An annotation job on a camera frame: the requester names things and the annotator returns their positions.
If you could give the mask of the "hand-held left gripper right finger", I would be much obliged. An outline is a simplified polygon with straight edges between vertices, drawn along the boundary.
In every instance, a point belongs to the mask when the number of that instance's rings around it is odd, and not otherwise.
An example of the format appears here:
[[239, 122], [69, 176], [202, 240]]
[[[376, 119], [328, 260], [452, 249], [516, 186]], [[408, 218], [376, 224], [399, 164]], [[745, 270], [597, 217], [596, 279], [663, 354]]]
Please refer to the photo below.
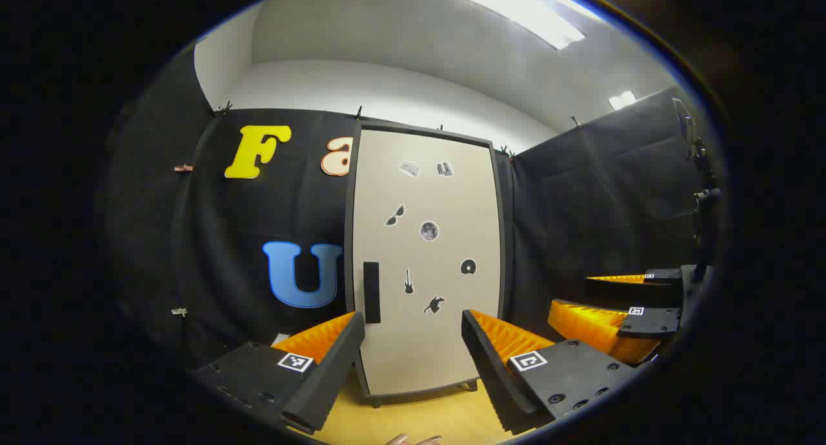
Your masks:
[[582, 415], [638, 371], [579, 339], [551, 342], [475, 310], [463, 310], [462, 339], [499, 422], [514, 435]]

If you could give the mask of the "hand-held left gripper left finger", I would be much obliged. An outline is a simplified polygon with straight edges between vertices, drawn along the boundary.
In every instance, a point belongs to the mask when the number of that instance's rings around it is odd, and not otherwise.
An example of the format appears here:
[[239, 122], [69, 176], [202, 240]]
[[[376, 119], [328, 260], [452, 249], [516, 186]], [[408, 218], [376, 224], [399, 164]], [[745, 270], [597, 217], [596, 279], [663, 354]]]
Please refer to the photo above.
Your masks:
[[353, 311], [275, 345], [246, 342], [194, 371], [194, 378], [245, 415], [273, 428], [324, 427], [365, 337]]

